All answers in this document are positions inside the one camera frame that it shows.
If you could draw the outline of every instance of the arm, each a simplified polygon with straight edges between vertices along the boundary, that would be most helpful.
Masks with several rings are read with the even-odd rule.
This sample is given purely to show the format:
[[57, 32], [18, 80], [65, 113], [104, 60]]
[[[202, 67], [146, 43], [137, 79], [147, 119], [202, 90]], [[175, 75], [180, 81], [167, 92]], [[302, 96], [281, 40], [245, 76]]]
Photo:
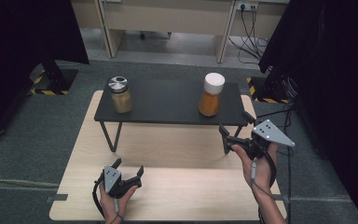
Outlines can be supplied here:
[[[280, 210], [278, 209], [278, 205], [271, 198], [271, 190], [269, 188], [271, 171], [266, 158], [262, 157], [257, 161], [255, 180], [252, 180], [251, 171], [253, 161], [249, 159], [242, 147], [234, 145], [232, 146], [232, 149], [237, 153], [242, 161], [243, 175], [246, 182], [251, 187], [258, 205], [260, 206], [264, 221], [266, 223], [286, 223]], [[268, 153], [275, 163], [277, 149], [278, 144], [276, 143], [270, 143], [268, 146]]]
[[127, 211], [127, 204], [130, 200], [130, 197], [138, 188], [133, 186], [127, 191], [127, 193], [117, 199], [118, 202], [118, 212], [116, 213], [114, 198], [110, 197], [104, 190], [103, 182], [100, 183], [100, 193], [101, 193], [101, 207], [103, 208], [103, 213], [105, 216], [105, 224], [119, 224], [123, 221], [124, 216]]

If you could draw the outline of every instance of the jar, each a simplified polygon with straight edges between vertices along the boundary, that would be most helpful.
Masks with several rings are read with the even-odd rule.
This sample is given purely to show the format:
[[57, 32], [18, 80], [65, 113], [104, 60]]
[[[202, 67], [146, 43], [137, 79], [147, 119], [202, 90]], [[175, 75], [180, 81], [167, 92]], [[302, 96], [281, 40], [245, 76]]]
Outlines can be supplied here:
[[113, 77], [109, 80], [109, 88], [112, 95], [115, 110], [118, 113], [126, 113], [132, 109], [132, 100], [129, 92], [128, 81], [124, 77]]
[[204, 90], [200, 99], [199, 111], [202, 115], [211, 117], [219, 111], [219, 95], [225, 84], [225, 78], [218, 73], [206, 75]]

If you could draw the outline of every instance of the light wooden tabletop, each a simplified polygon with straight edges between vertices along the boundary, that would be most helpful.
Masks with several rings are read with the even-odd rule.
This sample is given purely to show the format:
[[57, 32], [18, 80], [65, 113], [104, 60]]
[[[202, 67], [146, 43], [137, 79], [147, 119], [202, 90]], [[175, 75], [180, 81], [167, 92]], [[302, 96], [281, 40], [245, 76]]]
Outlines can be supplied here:
[[[258, 220], [257, 203], [234, 152], [224, 153], [217, 126], [123, 123], [117, 152], [110, 151], [94, 114], [102, 91], [96, 91], [77, 137], [50, 210], [53, 220], [103, 220], [92, 200], [94, 181], [105, 165], [122, 159], [118, 170], [123, 179], [145, 167], [143, 186], [131, 197], [126, 220], [218, 221]], [[252, 102], [242, 96], [244, 108], [255, 117]], [[106, 123], [111, 136], [117, 124]], [[234, 134], [236, 127], [227, 127]], [[253, 125], [240, 137], [249, 137]], [[273, 194], [280, 194], [277, 183]], [[278, 206], [286, 216], [282, 201]]]

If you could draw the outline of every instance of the small black table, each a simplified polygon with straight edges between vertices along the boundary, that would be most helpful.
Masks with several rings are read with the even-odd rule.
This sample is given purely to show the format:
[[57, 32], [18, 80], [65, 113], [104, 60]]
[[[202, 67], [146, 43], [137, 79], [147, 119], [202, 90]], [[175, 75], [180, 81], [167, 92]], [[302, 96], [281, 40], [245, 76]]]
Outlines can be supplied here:
[[[243, 116], [244, 109], [237, 83], [225, 83], [220, 93], [219, 112], [215, 116], [205, 117], [199, 112], [202, 81], [128, 79], [132, 110], [120, 114], [116, 112], [111, 98], [107, 85], [109, 79], [94, 120], [101, 123], [112, 152], [116, 152], [123, 122], [238, 126], [235, 136], [238, 136], [243, 126], [248, 125]], [[119, 123], [114, 145], [105, 122]]]

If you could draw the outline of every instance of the gray carpet floor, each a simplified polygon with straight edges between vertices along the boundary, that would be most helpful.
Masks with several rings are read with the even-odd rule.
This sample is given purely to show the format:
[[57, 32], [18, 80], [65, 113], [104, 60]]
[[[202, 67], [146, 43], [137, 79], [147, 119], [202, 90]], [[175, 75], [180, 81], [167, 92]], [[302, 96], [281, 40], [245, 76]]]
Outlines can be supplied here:
[[[109, 77], [203, 80], [210, 72], [225, 76], [249, 94], [247, 77], [263, 77], [256, 70], [158, 63], [91, 61], [73, 64], [76, 80], [67, 95], [31, 95], [0, 136], [0, 223], [64, 223], [48, 217], [92, 94], [102, 90]], [[35, 79], [40, 67], [31, 74]], [[254, 102], [257, 116], [281, 111], [285, 105]], [[286, 113], [265, 116], [282, 127]], [[313, 149], [307, 129], [296, 111], [291, 112], [288, 135], [296, 142], [291, 161], [292, 223], [358, 223], [358, 211], [329, 161]], [[280, 148], [278, 176], [283, 196], [289, 192], [286, 148]]]

